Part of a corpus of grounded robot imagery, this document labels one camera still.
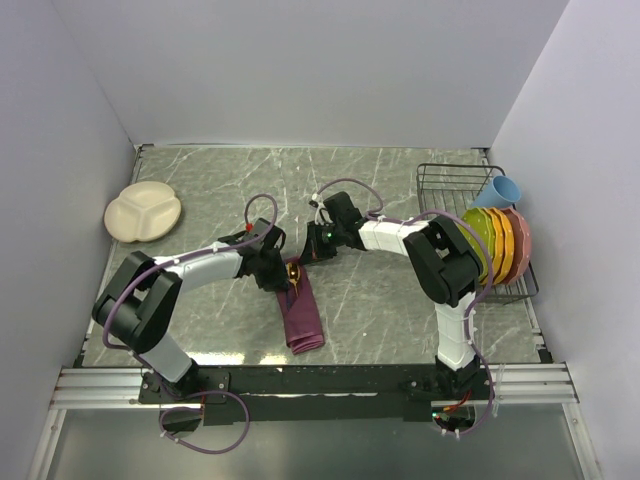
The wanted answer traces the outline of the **aluminium frame rail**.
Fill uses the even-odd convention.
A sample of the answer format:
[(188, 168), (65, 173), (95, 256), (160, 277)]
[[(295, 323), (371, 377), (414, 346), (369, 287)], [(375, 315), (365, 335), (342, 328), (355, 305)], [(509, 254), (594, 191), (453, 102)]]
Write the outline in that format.
[[(578, 395), (563, 364), (503, 364), (473, 373), (447, 373), (427, 364), (395, 365), (223, 365), (203, 367), (198, 391), (221, 390), (244, 398), (294, 399), (376, 397), (443, 404), (468, 395), (500, 404), (575, 403)], [(179, 402), (195, 394), (165, 385), (149, 369), (79, 368), (61, 371), (50, 401), (53, 409), (116, 409)]]

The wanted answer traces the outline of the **pink scalloped plate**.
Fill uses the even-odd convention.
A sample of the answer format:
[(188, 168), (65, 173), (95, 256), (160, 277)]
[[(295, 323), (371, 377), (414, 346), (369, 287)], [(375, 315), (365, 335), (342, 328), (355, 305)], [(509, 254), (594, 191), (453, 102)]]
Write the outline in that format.
[(504, 279), (505, 285), (515, 283), (526, 271), (532, 252), (531, 229), (524, 218), (513, 207), (503, 209), (511, 222), (514, 231), (514, 260), (512, 267)]

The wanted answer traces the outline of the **cream divided ceramic plate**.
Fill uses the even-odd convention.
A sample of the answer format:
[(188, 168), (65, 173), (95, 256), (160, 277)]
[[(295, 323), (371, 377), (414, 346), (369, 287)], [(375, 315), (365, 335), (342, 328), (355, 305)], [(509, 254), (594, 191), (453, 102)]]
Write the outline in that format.
[(182, 204), (173, 188), (157, 181), (134, 183), (121, 191), (104, 212), (104, 226), (124, 243), (151, 242), (177, 224)]

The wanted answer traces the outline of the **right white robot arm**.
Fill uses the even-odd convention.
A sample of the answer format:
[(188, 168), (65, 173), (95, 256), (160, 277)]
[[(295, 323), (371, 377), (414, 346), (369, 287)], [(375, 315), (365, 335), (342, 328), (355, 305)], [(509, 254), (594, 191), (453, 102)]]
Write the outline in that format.
[(301, 263), (331, 259), (342, 246), (408, 258), (423, 292), (435, 304), (438, 350), (429, 382), (448, 398), (463, 396), (481, 365), (474, 349), (473, 317), (484, 267), (456, 222), (443, 213), (431, 220), (366, 217), (345, 192), (324, 203), (314, 199), (311, 205), (318, 218), (307, 223)]

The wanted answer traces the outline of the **purple cloth napkin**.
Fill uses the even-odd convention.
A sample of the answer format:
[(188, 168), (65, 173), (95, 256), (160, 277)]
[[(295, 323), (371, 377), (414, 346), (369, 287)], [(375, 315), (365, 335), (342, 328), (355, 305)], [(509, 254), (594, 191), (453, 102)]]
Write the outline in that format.
[(276, 298), (283, 319), (286, 346), (294, 355), (322, 347), (325, 344), (322, 322), (311, 282), (298, 257), (285, 261), (295, 266), (296, 281), (287, 291), (279, 291)]

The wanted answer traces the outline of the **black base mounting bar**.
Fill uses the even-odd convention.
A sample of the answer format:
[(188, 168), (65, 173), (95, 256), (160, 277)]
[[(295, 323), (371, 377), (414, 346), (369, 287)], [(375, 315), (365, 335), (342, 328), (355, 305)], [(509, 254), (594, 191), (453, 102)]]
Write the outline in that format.
[(204, 424), (213, 426), (245, 419), (428, 422), (435, 403), (489, 397), (488, 375), (482, 367), (471, 388), (457, 395), (433, 388), (429, 380), (434, 374), (435, 364), (202, 366), (201, 391), (178, 398), (158, 375), (145, 373), (138, 400), (164, 408), (200, 407)]

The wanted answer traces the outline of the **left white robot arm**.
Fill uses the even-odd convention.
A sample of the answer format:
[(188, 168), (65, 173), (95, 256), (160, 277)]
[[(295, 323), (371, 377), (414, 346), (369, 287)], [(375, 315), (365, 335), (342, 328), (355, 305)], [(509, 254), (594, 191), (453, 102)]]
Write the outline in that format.
[(104, 335), (160, 377), (177, 402), (203, 389), (199, 365), (172, 338), (169, 325), (179, 295), (205, 285), (255, 278), (266, 292), (284, 292), (289, 280), (281, 249), (286, 233), (264, 218), (249, 229), (219, 238), (199, 250), (151, 257), (141, 251), (121, 263), (92, 309)]

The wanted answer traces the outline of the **orange scalloped plate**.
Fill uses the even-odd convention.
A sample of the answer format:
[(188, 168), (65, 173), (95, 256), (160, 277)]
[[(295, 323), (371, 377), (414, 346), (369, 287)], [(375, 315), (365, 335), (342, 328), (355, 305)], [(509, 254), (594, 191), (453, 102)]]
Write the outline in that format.
[(493, 284), (500, 284), (509, 273), (514, 260), (514, 232), (506, 214), (495, 208), (486, 208), (494, 229)]

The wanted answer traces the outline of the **light blue plastic cup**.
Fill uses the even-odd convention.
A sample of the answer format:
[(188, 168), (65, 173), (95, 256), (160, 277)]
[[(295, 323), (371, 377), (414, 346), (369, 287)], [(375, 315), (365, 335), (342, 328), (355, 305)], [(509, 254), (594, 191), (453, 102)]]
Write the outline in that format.
[(521, 199), (522, 193), (519, 186), (508, 176), (493, 177), (482, 191), (477, 195), (472, 208), (507, 208)]

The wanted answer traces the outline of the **gold metal spoon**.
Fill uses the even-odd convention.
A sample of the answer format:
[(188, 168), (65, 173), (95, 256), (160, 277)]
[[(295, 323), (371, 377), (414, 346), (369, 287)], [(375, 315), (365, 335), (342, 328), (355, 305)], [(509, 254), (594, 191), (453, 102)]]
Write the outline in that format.
[(295, 296), (299, 295), (299, 282), (301, 279), (301, 271), (299, 265), (295, 262), (286, 264), (289, 283), (292, 285)]

